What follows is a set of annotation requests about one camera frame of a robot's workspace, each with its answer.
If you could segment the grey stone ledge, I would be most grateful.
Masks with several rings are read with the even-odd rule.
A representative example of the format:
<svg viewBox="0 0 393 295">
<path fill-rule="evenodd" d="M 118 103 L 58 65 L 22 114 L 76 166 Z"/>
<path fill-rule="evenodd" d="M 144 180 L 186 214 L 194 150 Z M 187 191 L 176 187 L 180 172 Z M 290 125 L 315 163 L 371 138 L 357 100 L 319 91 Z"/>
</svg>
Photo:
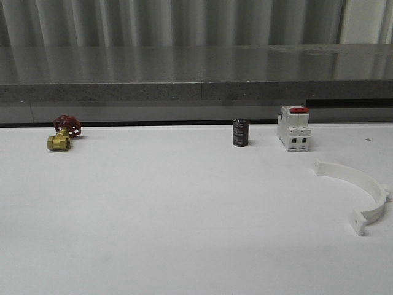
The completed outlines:
<svg viewBox="0 0 393 295">
<path fill-rule="evenodd" d="M 390 122 L 392 46 L 3 47 L 1 123 Z"/>
</svg>

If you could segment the white half pipe clamp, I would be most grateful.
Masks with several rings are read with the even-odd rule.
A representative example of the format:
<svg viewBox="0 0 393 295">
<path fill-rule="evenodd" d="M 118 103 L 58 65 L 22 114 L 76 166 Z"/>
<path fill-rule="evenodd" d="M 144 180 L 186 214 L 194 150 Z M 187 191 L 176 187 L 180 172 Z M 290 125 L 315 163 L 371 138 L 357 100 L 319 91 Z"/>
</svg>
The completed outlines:
<svg viewBox="0 0 393 295">
<path fill-rule="evenodd" d="M 316 160 L 314 171 L 318 176 L 328 176 L 341 179 L 356 185 L 370 194 L 375 204 L 363 210 L 353 209 L 350 224 L 357 235 L 363 235 L 365 227 L 379 220 L 383 215 L 386 199 L 390 194 L 390 188 L 379 183 L 370 175 L 352 167 L 337 163 Z"/>
</svg>

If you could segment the brass valve red handwheel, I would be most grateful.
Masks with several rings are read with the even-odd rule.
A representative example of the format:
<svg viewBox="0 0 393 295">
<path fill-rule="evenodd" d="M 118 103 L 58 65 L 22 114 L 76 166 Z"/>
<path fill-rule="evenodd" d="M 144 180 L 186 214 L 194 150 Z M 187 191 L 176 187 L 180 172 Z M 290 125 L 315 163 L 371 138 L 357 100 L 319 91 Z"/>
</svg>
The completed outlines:
<svg viewBox="0 0 393 295">
<path fill-rule="evenodd" d="M 74 116 L 63 114 L 53 121 L 53 126 L 56 135 L 47 138 L 47 149 L 68 151 L 71 147 L 71 138 L 81 134 L 81 123 Z"/>
</svg>

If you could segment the black cylindrical capacitor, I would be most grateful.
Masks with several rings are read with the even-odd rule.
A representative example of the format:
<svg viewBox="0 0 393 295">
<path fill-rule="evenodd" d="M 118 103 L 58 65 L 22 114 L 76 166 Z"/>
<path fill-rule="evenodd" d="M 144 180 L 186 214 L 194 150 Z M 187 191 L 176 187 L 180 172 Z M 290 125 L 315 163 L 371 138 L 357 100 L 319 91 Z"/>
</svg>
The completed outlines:
<svg viewBox="0 0 393 295">
<path fill-rule="evenodd" d="M 245 147 L 249 142 L 249 120 L 234 119 L 232 143 L 236 147 Z"/>
</svg>

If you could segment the white circuit breaker red switch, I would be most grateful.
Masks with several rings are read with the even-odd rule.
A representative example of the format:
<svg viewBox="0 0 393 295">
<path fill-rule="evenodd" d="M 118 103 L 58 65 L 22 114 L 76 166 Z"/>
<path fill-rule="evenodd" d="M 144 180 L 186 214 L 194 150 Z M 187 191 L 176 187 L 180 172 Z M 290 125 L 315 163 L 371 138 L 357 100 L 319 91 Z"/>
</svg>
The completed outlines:
<svg viewBox="0 0 393 295">
<path fill-rule="evenodd" d="M 289 152 L 306 152 L 311 129 L 309 109 L 303 106 L 282 106 L 278 116 L 278 138 Z"/>
</svg>

